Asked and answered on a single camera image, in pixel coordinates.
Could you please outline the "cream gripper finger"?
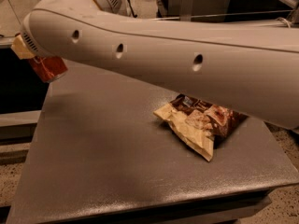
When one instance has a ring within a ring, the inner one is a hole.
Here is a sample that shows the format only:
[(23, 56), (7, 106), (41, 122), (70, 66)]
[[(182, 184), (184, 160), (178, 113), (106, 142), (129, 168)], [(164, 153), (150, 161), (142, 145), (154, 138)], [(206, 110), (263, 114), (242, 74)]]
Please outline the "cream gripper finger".
[(13, 43), (11, 45), (11, 49), (15, 52), (19, 59), (32, 59), (35, 57), (34, 53), (32, 53), (25, 45), (22, 40), (21, 35), (17, 35)]

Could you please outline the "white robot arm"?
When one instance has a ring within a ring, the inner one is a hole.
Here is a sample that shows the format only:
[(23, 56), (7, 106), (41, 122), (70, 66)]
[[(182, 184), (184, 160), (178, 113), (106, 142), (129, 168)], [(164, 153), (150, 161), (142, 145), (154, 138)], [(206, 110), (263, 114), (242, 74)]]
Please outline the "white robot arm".
[(299, 128), (295, 28), (134, 19), (121, 0), (41, 0), (24, 18), (25, 47), (113, 71)]

